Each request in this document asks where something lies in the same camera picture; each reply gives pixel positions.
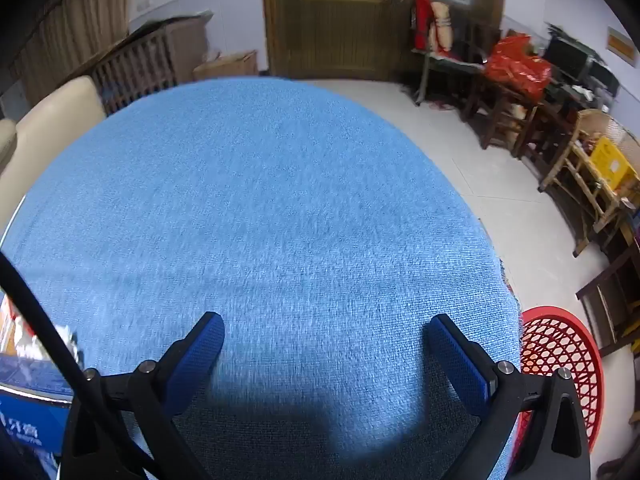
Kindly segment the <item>blue toothpaste box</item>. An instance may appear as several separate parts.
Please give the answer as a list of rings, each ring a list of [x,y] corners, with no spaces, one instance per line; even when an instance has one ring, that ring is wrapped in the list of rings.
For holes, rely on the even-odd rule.
[[[9,296],[1,296],[1,463],[57,479],[73,391]]]

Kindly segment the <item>red plastic mesh basket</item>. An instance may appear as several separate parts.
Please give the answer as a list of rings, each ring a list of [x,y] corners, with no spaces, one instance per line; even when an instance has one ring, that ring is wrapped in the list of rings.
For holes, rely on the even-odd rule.
[[[541,306],[522,315],[521,371],[550,376],[564,367],[572,374],[582,408],[588,448],[594,449],[603,419],[604,373],[588,328],[570,311]]]

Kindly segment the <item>dark wooden chair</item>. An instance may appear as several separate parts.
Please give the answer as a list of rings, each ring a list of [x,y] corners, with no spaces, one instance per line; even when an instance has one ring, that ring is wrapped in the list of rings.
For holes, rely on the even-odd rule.
[[[602,358],[639,341],[639,243],[576,292]]]

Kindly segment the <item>blue towel table cover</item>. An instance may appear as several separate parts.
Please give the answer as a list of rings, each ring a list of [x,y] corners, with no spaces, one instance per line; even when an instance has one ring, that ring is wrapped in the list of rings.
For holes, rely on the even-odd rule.
[[[27,193],[2,249],[105,374],[221,315],[213,376],[177,422],[216,479],[438,479],[475,422],[428,322],[520,353],[518,303],[447,178],[380,116],[300,82],[186,84],[107,117]]]

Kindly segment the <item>yellow box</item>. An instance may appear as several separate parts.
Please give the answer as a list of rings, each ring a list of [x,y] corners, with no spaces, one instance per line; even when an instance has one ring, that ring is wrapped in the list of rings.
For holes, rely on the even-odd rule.
[[[589,159],[605,183],[614,191],[620,190],[637,177],[630,161],[607,136],[600,137]]]

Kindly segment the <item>beige leather sofa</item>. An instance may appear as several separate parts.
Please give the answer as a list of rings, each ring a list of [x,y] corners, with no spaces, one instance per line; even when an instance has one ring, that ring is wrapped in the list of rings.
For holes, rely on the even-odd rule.
[[[5,228],[34,185],[59,154],[106,118],[88,76],[75,78],[46,96],[19,122],[1,122],[1,226]]]

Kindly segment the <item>dark wooden stool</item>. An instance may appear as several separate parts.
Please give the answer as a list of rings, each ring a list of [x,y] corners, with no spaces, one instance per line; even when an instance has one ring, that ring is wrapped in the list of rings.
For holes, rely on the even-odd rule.
[[[483,150],[501,142],[513,157],[522,158],[527,135],[536,113],[543,106],[541,100],[534,100],[506,84],[477,75],[462,107],[461,119],[471,125],[476,118],[480,118],[480,147]]]

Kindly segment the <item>red plastic bag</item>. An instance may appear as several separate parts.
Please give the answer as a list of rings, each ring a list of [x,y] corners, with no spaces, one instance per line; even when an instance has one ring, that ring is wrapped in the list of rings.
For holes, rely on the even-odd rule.
[[[500,39],[487,60],[484,74],[498,84],[538,102],[552,78],[552,65],[530,52],[530,37],[514,34]]]

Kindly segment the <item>wooden slatted crib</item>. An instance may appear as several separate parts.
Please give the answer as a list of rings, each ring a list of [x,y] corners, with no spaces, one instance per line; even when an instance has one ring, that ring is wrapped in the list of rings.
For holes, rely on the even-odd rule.
[[[111,115],[134,101],[193,80],[208,55],[210,12],[149,21],[80,66],[72,78],[92,79]]]

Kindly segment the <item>black computer monitor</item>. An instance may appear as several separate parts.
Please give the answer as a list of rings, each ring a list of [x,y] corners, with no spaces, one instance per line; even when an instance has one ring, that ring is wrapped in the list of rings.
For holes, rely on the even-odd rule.
[[[595,57],[591,49],[559,36],[552,37],[544,50],[544,59],[552,65],[552,78],[559,81],[578,81]]]

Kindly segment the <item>metal chair with red cloth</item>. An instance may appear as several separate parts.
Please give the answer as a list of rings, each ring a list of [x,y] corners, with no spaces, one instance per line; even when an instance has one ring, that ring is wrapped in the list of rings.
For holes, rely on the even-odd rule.
[[[486,54],[473,40],[456,35],[450,6],[434,0],[413,0],[411,8],[412,52],[423,55],[420,84],[413,104],[426,101],[431,68],[444,66],[458,72],[478,74],[487,63]]]

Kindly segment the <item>beige curtain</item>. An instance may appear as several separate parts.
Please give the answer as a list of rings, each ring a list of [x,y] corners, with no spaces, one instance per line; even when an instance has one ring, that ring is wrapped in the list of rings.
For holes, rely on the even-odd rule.
[[[10,58],[35,105],[128,34],[129,0],[47,0]]]

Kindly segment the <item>brown wooden door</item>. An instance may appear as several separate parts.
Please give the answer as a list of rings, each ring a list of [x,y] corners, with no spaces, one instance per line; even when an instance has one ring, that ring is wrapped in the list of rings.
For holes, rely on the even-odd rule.
[[[270,74],[395,81],[410,63],[412,0],[264,0]]]

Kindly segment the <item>cardboard box by wall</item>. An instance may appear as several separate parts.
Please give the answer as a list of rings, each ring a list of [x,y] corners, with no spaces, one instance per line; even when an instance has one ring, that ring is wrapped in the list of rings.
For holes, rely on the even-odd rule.
[[[216,60],[206,61],[193,70],[195,80],[257,76],[258,74],[256,50],[218,56]]]

